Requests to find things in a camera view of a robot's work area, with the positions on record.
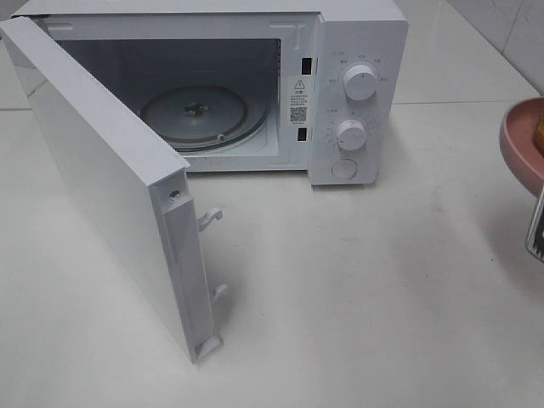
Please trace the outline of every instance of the white countertop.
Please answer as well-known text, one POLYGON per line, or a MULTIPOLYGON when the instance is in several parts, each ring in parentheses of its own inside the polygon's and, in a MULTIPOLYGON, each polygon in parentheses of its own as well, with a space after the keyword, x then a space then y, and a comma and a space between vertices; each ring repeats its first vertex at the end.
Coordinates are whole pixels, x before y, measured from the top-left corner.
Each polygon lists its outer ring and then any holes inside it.
POLYGON ((224 345, 193 366, 60 180, 0 48, 0 406, 538 407, 535 199, 498 147, 535 95, 440 0, 411 21, 381 172, 190 177, 224 345))

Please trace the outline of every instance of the white knob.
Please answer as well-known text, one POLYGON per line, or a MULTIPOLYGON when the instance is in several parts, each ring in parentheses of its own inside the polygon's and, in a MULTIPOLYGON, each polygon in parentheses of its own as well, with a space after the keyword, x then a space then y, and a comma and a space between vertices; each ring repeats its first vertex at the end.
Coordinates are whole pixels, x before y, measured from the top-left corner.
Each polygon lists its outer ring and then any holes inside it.
POLYGON ((377 89, 377 74, 367 64, 349 68, 343 76, 343 90, 352 100, 369 99, 377 89))
POLYGON ((359 121, 346 121, 337 127, 338 146, 343 150, 357 150, 366 143, 365 125, 359 121))

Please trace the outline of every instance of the control panel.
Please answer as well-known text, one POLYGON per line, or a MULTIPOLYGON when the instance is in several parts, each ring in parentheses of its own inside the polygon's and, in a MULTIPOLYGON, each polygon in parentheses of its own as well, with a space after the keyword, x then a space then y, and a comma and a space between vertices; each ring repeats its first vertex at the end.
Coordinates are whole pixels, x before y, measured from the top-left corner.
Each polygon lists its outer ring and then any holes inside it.
POLYGON ((311 184, 369 184, 404 52, 403 20, 324 23, 311 184))

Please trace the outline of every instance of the sticker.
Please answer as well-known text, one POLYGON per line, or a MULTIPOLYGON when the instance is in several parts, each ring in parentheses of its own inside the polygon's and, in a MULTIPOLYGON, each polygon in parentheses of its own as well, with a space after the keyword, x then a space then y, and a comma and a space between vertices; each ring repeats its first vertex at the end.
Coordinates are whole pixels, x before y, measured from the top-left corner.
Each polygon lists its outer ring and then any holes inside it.
POLYGON ((314 78, 312 76, 288 76, 284 81, 281 99, 287 122, 303 127, 310 122, 310 107, 314 97, 314 78))

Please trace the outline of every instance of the microwave door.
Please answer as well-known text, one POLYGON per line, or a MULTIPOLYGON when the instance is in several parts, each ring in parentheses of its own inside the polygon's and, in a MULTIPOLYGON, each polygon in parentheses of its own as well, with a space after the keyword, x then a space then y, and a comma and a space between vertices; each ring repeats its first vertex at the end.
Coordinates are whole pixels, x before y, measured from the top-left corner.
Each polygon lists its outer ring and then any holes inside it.
POLYGON ((195 362, 218 345, 187 161, 32 20, 0 23, 66 186, 195 362))

